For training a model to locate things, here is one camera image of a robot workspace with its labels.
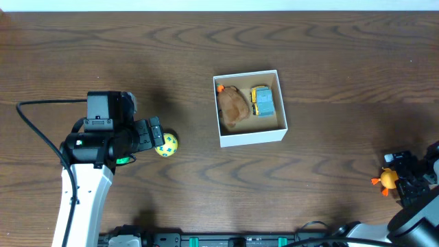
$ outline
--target ball with blue spots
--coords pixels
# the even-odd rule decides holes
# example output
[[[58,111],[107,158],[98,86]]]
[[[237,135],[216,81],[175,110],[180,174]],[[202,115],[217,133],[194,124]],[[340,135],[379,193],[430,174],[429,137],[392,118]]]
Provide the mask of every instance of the ball with blue spots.
[[[165,144],[160,147],[157,147],[156,152],[157,154],[160,154],[160,156],[162,157],[169,157],[175,152],[177,152],[178,141],[177,138],[170,133],[165,133],[163,137],[165,138]]]

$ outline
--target green object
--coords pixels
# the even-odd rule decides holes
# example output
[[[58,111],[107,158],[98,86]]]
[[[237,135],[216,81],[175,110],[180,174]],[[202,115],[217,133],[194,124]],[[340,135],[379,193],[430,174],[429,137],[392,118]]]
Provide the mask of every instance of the green object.
[[[125,157],[125,158],[118,158],[116,161],[116,164],[118,165],[123,165],[130,162],[130,157]]]
[[[288,240],[286,237],[278,238],[278,247],[286,246],[287,242],[288,242]]]
[[[198,247],[198,238],[190,237],[189,238],[189,247]]]

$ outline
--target brown plush toy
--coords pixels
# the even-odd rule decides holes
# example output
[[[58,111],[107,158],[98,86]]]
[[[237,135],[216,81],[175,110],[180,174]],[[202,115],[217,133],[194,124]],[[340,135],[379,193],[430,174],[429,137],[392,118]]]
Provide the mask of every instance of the brown plush toy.
[[[217,98],[220,117],[222,115],[228,127],[235,127],[236,123],[249,118],[250,108],[234,86],[222,89]]]

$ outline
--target white wall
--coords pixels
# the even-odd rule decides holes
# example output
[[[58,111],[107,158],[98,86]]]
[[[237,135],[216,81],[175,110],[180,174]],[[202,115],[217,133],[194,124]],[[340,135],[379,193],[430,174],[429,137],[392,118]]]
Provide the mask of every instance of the white wall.
[[[3,11],[439,10],[439,0],[0,0]]]

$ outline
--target orange toy part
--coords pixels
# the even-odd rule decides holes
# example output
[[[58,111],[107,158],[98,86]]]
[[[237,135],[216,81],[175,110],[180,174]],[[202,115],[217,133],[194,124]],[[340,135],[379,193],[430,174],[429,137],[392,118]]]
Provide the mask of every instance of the orange toy part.
[[[381,193],[383,194],[383,196],[389,196],[389,189],[385,188]]]
[[[370,179],[370,181],[372,182],[373,185],[376,185],[377,183],[379,183],[380,180],[381,179],[379,179],[379,178],[372,178],[372,179]]]
[[[224,90],[224,86],[223,85],[218,85],[217,86],[218,93],[221,93],[223,90]]]

